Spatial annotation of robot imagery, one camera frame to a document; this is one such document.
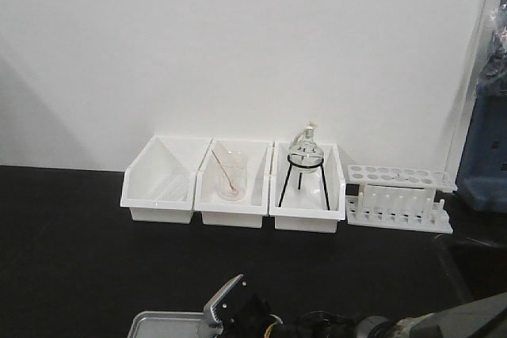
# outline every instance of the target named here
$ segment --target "ring stand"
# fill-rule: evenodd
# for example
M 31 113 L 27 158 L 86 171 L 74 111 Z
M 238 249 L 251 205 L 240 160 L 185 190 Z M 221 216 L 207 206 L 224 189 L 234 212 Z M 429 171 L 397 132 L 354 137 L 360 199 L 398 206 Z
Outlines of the ring stand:
M 292 166 L 295 166 L 295 167 L 301 168 L 301 169 L 314 169 L 314 168 L 318 168 L 320 166 L 320 170 L 322 173 L 322 185 L 324 186 L 324 195 L 326 196 L 326 206 L 327 206 L 327 210 L 330 210 L 330 199 L 329 199 L 329 196 L 327 195 L 326 175 L 324 174 L 324 158 L 318 164 L 311 165 L 311 166 L 305 166 L 305 165 L 296 164 L 295 162 L 292 162 L 290 155 L 287 156 L 287 161 L 288 161 L 289 167 L 288 167 L 288 171 L 287 171 L 287 176 L 285 177 L 284 187 L 282 189 L 282 194 L 280 196 L 280 202 L 278 203 L 278 207 L 282 207 L 282 201 L 284 200 L 285 189 L 287 188 L 288 179 L 291 176 Z M 301 190 L 302 178 L 303 178 L 303 172 L 301 172 L 299 174 L 298 190 Z

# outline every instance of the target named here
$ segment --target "black table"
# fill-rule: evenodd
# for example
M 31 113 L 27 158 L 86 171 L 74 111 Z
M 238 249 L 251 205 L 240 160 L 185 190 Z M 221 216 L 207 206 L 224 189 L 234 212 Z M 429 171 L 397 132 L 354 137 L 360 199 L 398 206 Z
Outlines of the black table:
M 0 336 L 126 337 L 144 310 L 200 311 L 245 273 L 286 321 L 311 310 L 398 319 L 459 304 L 430 233 L 336 234 L 134 222 L 123 173 L 0 166 Z M 457 235 L 497 223 L 454 197 Z

